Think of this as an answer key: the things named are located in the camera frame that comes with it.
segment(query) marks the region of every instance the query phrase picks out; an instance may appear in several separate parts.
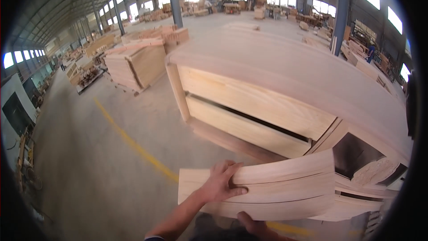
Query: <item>concrete floor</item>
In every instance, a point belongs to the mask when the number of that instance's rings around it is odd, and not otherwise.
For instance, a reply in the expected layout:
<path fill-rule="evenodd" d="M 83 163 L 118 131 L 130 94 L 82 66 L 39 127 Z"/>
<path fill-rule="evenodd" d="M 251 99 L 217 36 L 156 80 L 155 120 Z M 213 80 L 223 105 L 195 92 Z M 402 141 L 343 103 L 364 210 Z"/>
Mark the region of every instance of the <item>concrete floor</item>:
<path fill-rule="evenodd" d="M 191 38 L 233 21 L 260 24 L 262 31 L 298 41 L 302 35 L 312 35 L 286 19 L 256 21 L 250 12 L 183 18 Z M 172 22 L 169 18 L 126 30 Z M 82 58 L 78 64 L 88 61 Z M 181 119 L 166 75 L 137 97 L 105 78 L 79 96 L 66 73 L 59 70 L 46 94 L 33 138 L 35 170 L 44 184 L 38 205 L 53 221 L 45 223 L 46 232 L 58 240 L 142 240 L 171 212 L 177 205 L 178 185 L 150 163 L 146 153 L 174 173 L 180 168 L 209 168 L 223 159 L 255 164 L 246 155 L 193 134 Z M 222 227 L 232 222 L 216 220 Z M 360 240 L 366 215 L 342 222 L 304 219 L 280 223 L 274 225 L 279 233 L 298 240 Z M 187 240 L 192 228 L 190 225 L 180 240 Z"/>

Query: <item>person in blue clothing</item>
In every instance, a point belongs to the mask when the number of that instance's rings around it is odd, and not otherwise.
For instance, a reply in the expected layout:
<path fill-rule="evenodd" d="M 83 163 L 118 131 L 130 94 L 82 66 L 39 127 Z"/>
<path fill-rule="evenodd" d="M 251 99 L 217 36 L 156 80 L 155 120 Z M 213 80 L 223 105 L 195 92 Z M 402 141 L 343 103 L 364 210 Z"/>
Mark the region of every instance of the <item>person in blue clothing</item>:
<path fill-rule="evenodd" d="M 202 187 L 191 193 L 164 221 L 150 230 L 144 240 L 175 241 L 206 203 L 221 202 L 248 193 L 246 188 L 229 186 L 231 177 L 242 165 L 225 160 L 212 166 L 210 177 Z M 269 229 L 265 222 L 253 221 L 246 212 L 239 212 L 237 217 L 240 225 L 238 223 L 235 227 L 223 229 L 217 226 L 211 215 L 203 213 L 195 220 L 195 231 L 190 241 L 296 241 L 280 236 Z"/>
<path fill-rule="evenodd" d="M 368 57 L 367 57 L 367 62 L 370 63 L 373 59 L 373 56 L 375 55 L 375 46 L 370 46 L 368 47 Z"/>

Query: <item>person's left hand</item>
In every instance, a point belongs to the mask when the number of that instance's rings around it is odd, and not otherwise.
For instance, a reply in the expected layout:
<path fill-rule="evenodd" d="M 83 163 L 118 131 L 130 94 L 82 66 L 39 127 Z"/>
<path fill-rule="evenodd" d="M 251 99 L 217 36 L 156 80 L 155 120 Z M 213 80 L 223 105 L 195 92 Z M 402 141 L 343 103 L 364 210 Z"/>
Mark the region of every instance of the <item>person's left hand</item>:
<path fill-rule="evenodd" d="M 235 163 L 232 160 L 225 160 L 219 162 L 211 167 L 210 177 L 198 189 L 201 201 L 208 202 L 221 202 L 228 198 L 237 195 L 248 193 L 246 188 L 233 188 L 229 187 L 229 180 L 237 172 L 243 163 Z"/>

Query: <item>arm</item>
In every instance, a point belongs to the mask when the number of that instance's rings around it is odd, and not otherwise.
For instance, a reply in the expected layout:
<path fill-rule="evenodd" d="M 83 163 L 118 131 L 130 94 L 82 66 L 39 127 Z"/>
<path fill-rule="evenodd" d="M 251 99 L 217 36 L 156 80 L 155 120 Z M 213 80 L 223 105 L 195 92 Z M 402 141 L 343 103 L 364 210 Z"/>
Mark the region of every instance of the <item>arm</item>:
<path fill-rule="evenodd" d="M 238 220 L 245 226 L 245 229 L 249 233 L 257 236 L 260 241 L 296 241 L 295 239 L 281 236 L 269 229 L 264 221 L 253 221 L 246 212 L 239 212 Z"/>
<path fill-rule="evenodd" d="M 231 160 L 215 164 L 210 169 L 210 177 L 204 185 L 177 206 L 163 222 L 149 231 L 146 238 L 155 235 L 167 241 L 177 240 L 206 203 L 221 202 L 236 195 L 246 194 L 248 191 L 245 188 L 229 187 L 230 178 L 242 165 Z"/>

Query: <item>yellow line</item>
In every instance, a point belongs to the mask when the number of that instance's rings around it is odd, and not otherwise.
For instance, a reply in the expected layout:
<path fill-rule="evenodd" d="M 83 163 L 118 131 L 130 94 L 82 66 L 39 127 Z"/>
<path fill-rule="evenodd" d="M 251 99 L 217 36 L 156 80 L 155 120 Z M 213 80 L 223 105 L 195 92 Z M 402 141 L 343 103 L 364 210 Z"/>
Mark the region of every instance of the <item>yellow line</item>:
<path fill-rule="evenodd" d="M 110 122 L 110 124 L 114 127 L 114 129 L 120 134 L 122 139 L 132 148 L 137 150 L 137 152 L 145 158 L 148 162 L 152 163 L 155 168 L 162 171 L 163 174 L 165 174 L 168 178 L 172 179 L 175 182 L 179 181 L 179 176 L 175 174 L 171 169 L 169 169 L 166 165 L 162 164 L 159 160 L 157 160 L 154 156 L 146 152 L 143 147 L 141 147 L 134 139 L 132 139 L 126 132 L 119 127 L 113 118 L 107 113 L 107 111 L 104 109 L 104 107 L 100 104 L 100 102 L 94 98 L 95 103 L 97 104 L 98 108 L 103 113 L 104 117 L 107 119 L 107 121 Z"/>
<path fill-rule="evenodd" d="M 158 170 L 162 171 L 163 174 L 165 174 L 168 178 L 172 179 L 175 182 L 179 181 L 179 176 L 174 173 L 171 169 L 169 169 L 166 165 L 162 164 L 159 160 L 157 160 L 154 156 L 147 153 L 146 150 L 144 150 L 143 147 L 141 147 L 134 139 L 132 139 L 121 127 L 119 127 L 113 118 L 107 113 L 107 111 L 104 109 L 104 107 L 100 104 L 100 102 L 94 98 L 94 101 L 98 108 L 103 113 L 104 117 L 107 119 L 107 121 L 110 122 L 110 124 L 114 127 L 114 129 L 120 134 L 122 139 L 132 148 L 137 150 L 137 152 L 145 158 L 148 162 L 152 163 L 152 165 L 157 168 Z M 269 228 L 285 232 L 285 233 L 295 233 L 298 235 L 304 235 L 304 236 L 313 236 L 314 233 L 311 230 L 308 230 L 306 228 L 296 227 L 292 225 L 287 225 L 279 222 L 272 222 L 268 221 L 266 222 L 267 226 Z"/>

